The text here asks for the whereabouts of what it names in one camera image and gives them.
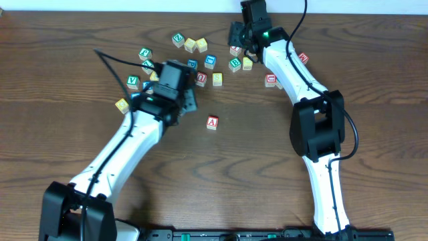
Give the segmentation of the red letter I block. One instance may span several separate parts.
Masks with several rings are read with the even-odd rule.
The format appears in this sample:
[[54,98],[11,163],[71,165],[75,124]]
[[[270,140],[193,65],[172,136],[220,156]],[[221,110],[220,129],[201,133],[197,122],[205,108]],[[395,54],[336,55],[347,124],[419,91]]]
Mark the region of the red letter I block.
[[235,57],[238,57],[241,52],[242,52],[242,48],[241,47],[231,46],[230,49],[229,49],[229,53],[232,56],[235,56]]

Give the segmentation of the red letter A block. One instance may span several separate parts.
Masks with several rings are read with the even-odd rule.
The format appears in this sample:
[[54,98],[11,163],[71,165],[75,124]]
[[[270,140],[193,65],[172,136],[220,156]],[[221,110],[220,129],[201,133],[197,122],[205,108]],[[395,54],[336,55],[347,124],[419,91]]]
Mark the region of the red letter A block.
[[218,127],[219,118],[216,116],[208,116],[207,128],[210,130],[216,130]]

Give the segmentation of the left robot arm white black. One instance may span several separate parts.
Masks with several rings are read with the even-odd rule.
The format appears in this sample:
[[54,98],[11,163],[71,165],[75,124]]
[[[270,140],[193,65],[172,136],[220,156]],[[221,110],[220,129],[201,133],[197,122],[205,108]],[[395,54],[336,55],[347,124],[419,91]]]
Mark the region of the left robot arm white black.
[[121,189],[146,153],[175,125],[197,109],[193,88],[166,96],[145,92],[131,100],[120,128],[98,156],[67,184],[45,190],[39,240],[138,240],[138,226],[114,216]]

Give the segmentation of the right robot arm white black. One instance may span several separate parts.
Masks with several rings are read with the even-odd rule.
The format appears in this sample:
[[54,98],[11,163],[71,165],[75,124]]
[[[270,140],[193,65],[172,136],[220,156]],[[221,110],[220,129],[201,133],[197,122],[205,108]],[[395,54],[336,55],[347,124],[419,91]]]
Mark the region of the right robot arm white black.
[[327,90],[309,73],[282,27],[234,21],[228,44],[255,54],[290,98],[290,140],[310,175],[315,226],[323,236],[340,235],[349,225],[339,175],[345,119],[341,93]]

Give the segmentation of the green letter B block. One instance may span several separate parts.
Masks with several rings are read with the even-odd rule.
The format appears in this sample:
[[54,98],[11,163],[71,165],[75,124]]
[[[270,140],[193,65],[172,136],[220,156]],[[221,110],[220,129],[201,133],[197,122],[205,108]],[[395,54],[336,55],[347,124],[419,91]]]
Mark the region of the green letter B block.
[[240,70],[241,65],[242,65],[241,60],[238,57],[232,58],[228,62],[229,69],[232,72],[236,72],[236,71]]

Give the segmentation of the red letter U block centre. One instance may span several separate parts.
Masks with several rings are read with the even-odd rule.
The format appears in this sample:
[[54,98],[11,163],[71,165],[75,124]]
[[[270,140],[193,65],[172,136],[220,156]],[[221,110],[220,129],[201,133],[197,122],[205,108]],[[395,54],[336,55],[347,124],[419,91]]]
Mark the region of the red letter U block centre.
[[197,86],[204,87],[207,83],[207,75],[203,72],[197,72],[195,83]]

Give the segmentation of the red letter u block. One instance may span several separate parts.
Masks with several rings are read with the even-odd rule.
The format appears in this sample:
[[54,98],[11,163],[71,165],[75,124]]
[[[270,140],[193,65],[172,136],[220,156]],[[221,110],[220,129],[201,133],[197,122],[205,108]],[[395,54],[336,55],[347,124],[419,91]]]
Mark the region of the red letter u block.
[[197,86],[204,87],[207,83],[207,75],[203,72],[197,72],[195,83]]
[[265,87],[273,88],[277,84],[277,78],[274,74],[266,74],[265,75]]

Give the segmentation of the yellow block beside B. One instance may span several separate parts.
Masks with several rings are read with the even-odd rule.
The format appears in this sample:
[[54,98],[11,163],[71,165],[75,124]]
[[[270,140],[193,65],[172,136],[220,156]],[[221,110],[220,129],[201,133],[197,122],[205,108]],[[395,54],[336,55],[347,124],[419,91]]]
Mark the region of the yellow block beside B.
[[252,70],[253,62],[248,57],[243,57],[242,59],[242,69],[243,70]]

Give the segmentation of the yellow block right of pair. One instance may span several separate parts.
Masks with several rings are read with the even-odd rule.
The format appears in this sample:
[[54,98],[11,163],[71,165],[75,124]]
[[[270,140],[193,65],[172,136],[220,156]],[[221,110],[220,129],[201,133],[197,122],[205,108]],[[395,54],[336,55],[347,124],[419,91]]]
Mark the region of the yellow block right of pair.
[[196,41],[197,49],[200,53],[203,53],[208,50],[208,43],[205,38],[200,38]]

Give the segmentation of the yellow block of pair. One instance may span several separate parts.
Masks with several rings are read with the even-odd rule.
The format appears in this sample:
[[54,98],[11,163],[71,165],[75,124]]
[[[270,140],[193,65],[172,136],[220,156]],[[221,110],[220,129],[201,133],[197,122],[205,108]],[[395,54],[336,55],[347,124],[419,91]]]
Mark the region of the yellow block of pair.
[[193,53],[197,48],[197,42],[192,38],[187,38],[184,42],[184,48],[187,52]]
[[208,43],[205,38],[200,38],[196,41],[197,49],[200,53],[203,53],[208,50]]

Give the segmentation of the blue letter L block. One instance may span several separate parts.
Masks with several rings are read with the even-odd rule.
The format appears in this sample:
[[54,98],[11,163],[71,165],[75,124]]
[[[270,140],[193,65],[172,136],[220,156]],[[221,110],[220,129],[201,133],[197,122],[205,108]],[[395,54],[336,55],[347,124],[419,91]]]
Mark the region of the blue letter L block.
[[204,67],[213,70],[215,68],[217,58],[214,55],[206,55],[205,61],[204,61]]

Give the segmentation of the yellow letter S block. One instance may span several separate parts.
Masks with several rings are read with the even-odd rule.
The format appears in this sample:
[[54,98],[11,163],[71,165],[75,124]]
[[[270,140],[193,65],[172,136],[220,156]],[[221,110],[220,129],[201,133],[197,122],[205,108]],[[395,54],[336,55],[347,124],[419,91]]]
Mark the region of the yellow letter S block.
[[223,75],[220,72],[213,73],[213,86],[223,85]]

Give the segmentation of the blue letter P block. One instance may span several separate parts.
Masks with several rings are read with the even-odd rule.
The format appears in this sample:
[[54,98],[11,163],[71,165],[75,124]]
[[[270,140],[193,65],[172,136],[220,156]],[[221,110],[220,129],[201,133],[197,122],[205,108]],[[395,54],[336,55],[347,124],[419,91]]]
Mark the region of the blue letter P block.
[[192,67],[193,69],[196,70],[197,66],[198,66],[198,61],[194,60],[194,59],[188,59],[187,65],[188,65],[188,67]]

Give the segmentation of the yellow block near R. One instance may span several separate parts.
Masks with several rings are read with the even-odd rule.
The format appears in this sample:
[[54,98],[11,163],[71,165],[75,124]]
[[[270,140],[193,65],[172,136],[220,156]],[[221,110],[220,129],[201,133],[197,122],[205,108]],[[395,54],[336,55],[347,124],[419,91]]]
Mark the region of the yellow block near R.
[[155,71],[153,71],[150,75],[150,81],[159,81],[159,77]]

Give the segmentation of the blue number 2 block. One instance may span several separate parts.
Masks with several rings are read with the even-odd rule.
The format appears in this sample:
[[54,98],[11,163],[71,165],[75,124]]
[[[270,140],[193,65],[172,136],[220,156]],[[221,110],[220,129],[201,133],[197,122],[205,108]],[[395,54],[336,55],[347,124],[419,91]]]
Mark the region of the blue number 2 block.
[[151,81],[146,81],[142,83],[142,92],[147,93],[147,94],[152,94],[153,93],[153,86],[154,86],[154,82]]

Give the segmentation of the yellow block left of pair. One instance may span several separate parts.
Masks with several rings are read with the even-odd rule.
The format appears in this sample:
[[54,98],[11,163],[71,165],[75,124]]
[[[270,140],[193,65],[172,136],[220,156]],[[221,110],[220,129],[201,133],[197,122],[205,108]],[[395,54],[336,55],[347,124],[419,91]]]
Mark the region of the yellow block left of pair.
[[184,48],[187,52],[193,53],[197,48],[197,42],[192,38],[187,38],[184,42]]

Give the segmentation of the red letter U block right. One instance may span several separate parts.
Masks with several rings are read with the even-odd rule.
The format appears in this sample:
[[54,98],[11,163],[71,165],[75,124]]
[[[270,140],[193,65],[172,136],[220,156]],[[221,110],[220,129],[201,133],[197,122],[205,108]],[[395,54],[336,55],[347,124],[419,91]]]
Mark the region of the red letter U block right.
[[265,87],[273,88],[277,84],[277,78],[274,74],[266,74],[265,75]]

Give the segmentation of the green number 1 block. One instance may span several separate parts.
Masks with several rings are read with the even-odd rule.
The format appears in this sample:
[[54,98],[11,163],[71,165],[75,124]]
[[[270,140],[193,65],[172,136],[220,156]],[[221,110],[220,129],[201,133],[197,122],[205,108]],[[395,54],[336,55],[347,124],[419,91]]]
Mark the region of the green number 1 block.
[[154,70],[153,62],[151,60],[145,60],[142,63],[142,69],[146,74],[150,75]]

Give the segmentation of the green letter V block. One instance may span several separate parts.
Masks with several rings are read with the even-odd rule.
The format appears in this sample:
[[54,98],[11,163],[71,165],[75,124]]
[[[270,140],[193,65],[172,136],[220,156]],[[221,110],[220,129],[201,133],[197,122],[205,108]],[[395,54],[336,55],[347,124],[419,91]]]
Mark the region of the green letter V block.
[[126,81],[126,85],[131,90],[138,90],[140,85],[140,79],[138,76],[129,75]]

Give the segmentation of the green letter Z block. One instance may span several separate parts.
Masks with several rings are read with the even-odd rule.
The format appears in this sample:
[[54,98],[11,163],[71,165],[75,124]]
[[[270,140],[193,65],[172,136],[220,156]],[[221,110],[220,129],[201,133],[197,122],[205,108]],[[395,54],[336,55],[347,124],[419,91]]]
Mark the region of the green letter Z block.
[[178,32],[172,36],[172,41],[177,48],[181,48],[185,44],[185,37],[182,33]]

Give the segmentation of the blue letter I block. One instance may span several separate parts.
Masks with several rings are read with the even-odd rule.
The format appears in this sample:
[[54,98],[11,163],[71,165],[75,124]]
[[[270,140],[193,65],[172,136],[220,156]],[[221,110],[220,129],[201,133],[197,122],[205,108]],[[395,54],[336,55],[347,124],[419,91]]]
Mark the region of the blue letter I block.
[[280,89],[280,90],[282,90],[284,87],[282,86],[282,84],[280,83],[280,81],[279,80],[277,80],[276,81],[276,86]]

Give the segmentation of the yellow block lower left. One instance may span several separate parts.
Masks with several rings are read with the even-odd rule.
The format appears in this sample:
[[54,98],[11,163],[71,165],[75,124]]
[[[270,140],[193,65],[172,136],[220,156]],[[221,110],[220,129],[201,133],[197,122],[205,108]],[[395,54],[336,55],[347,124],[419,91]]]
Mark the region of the yellow block lower left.
[[130,110],[130,105],[129,103],[127,103],[127,101],[123,98],[121,98],[120,100],[118,100],[115,103],[115,106],[117,107],[117,109],[122,113],[122,114],[126,114],[129,110]]

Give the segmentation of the red letter M block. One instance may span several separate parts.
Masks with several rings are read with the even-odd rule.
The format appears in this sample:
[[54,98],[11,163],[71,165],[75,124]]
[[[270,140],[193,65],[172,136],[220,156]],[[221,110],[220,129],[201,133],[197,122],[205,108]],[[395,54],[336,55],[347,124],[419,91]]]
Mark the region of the red letter M block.
[[298,57],[303,64],[307,64],[309,57],[304,52],[300,53]]

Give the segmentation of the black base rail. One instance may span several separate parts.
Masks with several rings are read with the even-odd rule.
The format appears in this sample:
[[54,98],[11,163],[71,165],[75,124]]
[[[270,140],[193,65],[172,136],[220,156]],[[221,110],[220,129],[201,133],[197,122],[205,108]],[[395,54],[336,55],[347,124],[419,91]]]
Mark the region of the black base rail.
[[175,230],[146,229],[124,220],[116,220],[117,240],[140,241],[280,241],[280,240],[347,240],[394,241],[392,231],[357,230],[347,227],[338,234],[326,234],[310,228],[285,230]]

